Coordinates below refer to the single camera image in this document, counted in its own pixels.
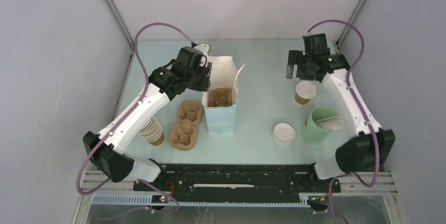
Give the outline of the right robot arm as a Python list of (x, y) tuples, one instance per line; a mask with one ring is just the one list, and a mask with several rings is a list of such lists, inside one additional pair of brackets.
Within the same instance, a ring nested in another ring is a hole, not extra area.
[(310, 166), (306, 185), (312, 191), (320, 191), (327, 179), (375, 168), (377, 158), (383, 165), (396, 137), (372, 116), (348, 75), (348, 61), (342, 54), (331, 52), (325, 34), (305, 32), (303, 44), (304, 50), (289, 51), (286, 78), (291, 79), (296, 68), (297, 78), (322, 83), (336, 103), (347, 135), (347, 141), (337, 148), (334, 157)]

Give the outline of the white coffee cup lid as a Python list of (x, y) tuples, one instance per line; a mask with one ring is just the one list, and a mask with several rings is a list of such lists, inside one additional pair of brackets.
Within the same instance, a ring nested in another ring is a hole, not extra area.
[(317, 94), (316, 85), (307, 80), (300, 81), (296, 85), (296, 94), (303, 99), (312, 99)]

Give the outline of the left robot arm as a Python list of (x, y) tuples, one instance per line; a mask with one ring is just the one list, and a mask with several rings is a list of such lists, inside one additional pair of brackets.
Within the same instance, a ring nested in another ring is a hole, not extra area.
[(166, 176), (151, 159), (132, 157), (127, 148), (133, 138), (156, 112), (186, 89), (207, 91), (210, 86), (209, 45), (194, 44), (180, 49), (167, 65), (153, 70), (148, 83), (134, 101), (98, 133), (83, 136), (89, 161), (112, 182), (126, 178), (142, 179), (152, 190), (161, 190)]

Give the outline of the brown pulp cup carrier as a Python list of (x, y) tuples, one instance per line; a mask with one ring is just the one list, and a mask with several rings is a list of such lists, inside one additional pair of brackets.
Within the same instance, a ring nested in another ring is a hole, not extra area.
[(198, 139), (197, 127), (202, 122), (204, 109), (200, 102), (183, 101), (177, 110), (177, 123), (169, 135), (170, 144), (178, 150), (192, 150)]
[(221, 87), (208, 94), (208, 107), (229, 107), (232, 105), (232, 89)]

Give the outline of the light blue paper bag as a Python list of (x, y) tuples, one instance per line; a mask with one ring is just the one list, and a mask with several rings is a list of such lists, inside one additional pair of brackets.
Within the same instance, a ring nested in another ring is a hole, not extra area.
[(235, 131), (237, 99), (239, 96), (238, 77), (246, 64), (239, 68), (231, 56), (210, 56), (210, 87), (202, 95), (202, 105), (208, 133), (231, 135)]

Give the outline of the green cylindrical container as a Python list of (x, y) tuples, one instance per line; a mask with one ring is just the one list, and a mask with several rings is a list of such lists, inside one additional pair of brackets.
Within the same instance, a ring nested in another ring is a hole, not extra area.
[(303, 140), (309, 144), (318, 145), (322, 143), (331, 133), (332, 130), (324, 129), (316, 124), (316, 120), (325, 119), (337, 116), (338, 113), (328, 106), (315, 107), (304, 124), (301, 127), (300, 133)]

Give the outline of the brown paper coffee cup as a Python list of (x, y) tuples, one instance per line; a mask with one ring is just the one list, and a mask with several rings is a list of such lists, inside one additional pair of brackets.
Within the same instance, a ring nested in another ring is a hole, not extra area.
[(299, 94), (295, 93), (295, 101), (300, 105), (305, 105), (311, 101), (311, 99), (302, 98)]

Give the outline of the stack of white lids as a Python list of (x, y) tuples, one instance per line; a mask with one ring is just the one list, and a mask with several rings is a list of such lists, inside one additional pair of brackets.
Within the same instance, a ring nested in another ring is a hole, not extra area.
[(278, 123), (274, 126), (272, 137), (278, 144), (288, 145), (296, 138), (296, 131), (287, 123)]

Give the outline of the stack of paper cups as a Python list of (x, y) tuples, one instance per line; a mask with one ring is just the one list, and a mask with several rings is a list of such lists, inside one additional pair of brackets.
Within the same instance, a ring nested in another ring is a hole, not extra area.
[(162, 126), (155, 117), (151, 117), (146, 122), (142, 129), (139, 130), (138, 135), (141, 139), (153, 146), (159, 146), (164, 142), (165, 136)]

